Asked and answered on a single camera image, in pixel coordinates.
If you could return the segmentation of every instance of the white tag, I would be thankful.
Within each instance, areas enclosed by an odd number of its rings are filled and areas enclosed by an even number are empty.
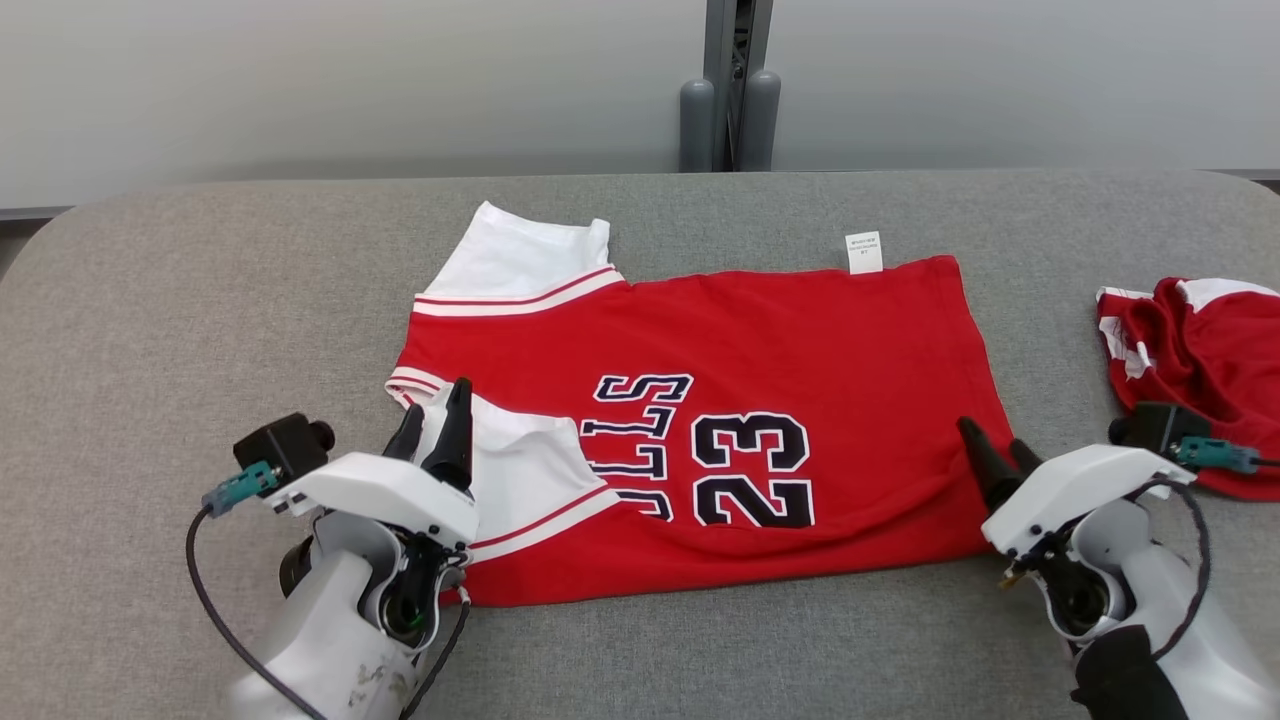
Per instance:
[[[879,252],[879,231],[845,236],[849,250],[849,274],[878,273],[884,269]]]

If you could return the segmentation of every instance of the gray table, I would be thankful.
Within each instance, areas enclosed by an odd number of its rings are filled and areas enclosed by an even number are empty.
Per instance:
[[[381,383],[420,291],[492,200],[613,223],[632,281],[959,256],[1014,428],[1059,454],[1115,409],[1100,284],[1280,286],[1280,199],[1204,173],[745,174],[215,184],[128,195],[41,231],[0,281],[0,702],[5,717],[205,717],[238,660],[182,557],[230,443],[301,409],[380,447]],[[1215,588],[1280,675],[1280,507],[1204,500]],[[1157,528],[1192,552],[1175,503]],[[233,628],[280,602],[302,527],[211,524]],[[712,592],[477,610],[433,717],[1084,717],[1038,593],[996,559]]]

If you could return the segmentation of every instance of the white fabric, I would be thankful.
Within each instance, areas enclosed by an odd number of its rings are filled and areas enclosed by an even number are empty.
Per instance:
[[[440,299],[429,295],[419,295],[413,302],[413,311],[424,315],[436,316],[481,316],[481,315],[527,315],[554,307],[562,302],[568,302],[575,297],[582,297],[602,287],[625,282],[622,274],[605,265],[567,279],[563,284],[532,297],[511,297],[502,300],[460,300]]]
[[[396,369],[392,370],[390,379],[387,380],[387,392],[390,392],[394,396],[396,393],[393,391],[403,389],[401,386],[411,386],[415,389],[424,391],[421,400],[426,400],[439,392],[444,384],[445,383],[442,378],[433,375],[431,373],[415,368],[406,368],[404,365],[397,365]],[[401,402],[401,405],[404,407],[410,406],[408,402]]]
[[[1260,295],[1280,297],[1280,292],[1276,292],[1270,287],[1262,287],[1260,284],[1247,283],[1243,281],[1229,281],[1226,278],[1181,281],[1178,283],[1178,290],[1181,291],[1183,297],[1187,299],[1187,302],[1190,304],[1192,310],[1196,313],[1199,313],[1206,305],[1220,297],[1226,297],[1228,295],[1235,295],[1238,292],[1257,292]]]
[[[452,388],[408,393],[425,410],[415,462],[435,447]],[[476,395],[471,416],[471,495],[480,512],[474,562],[529,547],[620,502],[582,456],[573,420],[508,413]]]
[[[1139,292],[1137,290],[1124,290],[1119,287],[1100,287],[1097,295],[1093,296],[1094,302],[1102,300],[1103,295],[1115,295],[1117,297],[1128,297],[1130,300],[1152,300],[1156,297],[1149,292]]]
[[[535,223],[480,205],[425,297],[536,297],[609,264],[609,223]]]
[[[1124,324],[1120,322],[1120,318],[1115,315],[1101,318],[1098,320],[1098,331],[1107,340],[1107,354],[1114,360],[1124,360],[1125,377],[1130,379],[1140,378],[1147,372],[1147,368],[1156,366],[1155,361],[1147,354],[1147,343],[1139,341],[1137,346],[1129,347],[1128,336],[1124,332]]]

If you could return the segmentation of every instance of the jersey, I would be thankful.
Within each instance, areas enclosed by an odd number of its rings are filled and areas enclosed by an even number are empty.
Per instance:
[[[556,483],[520,470],[541,461],[475,468],[476,603],[989,550],[955,423],[973,416],[996,442],[1010,433],[955,259],[630,283],[608,264],[608,231],[485,204],[415,299],[388,392],[430,416],[467,377],[486,406],[477,457],[506,438],[511,459],[554,455],[563,468]],[[554,438],[488,427],[548,418]]]
[[[1213,437],[1280,457],[1280,293],[1222,278],[1165,278],[1155,293],[1098,291],[1116,396],[1176,402],[1204,415]],[[1204,469],[1199,483],[1244,500],[1280,501],[1280,470]]]

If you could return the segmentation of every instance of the teal connector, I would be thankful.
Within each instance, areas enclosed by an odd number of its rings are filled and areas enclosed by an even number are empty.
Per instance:
[[[1258,471],[1258,451],[1225,439],[1184,437],[1178,446],[1178,464],[1196,468],[1225,468],[1245,475]]]
[[[205,493],[200,502],[209,506],[210,518],[218,518],[239,502],[278,484],[280,482],[275,478],[275,470],[266,464],[266,460],[260,460],[244,468],[243,473],[218,483],[218,487]]]

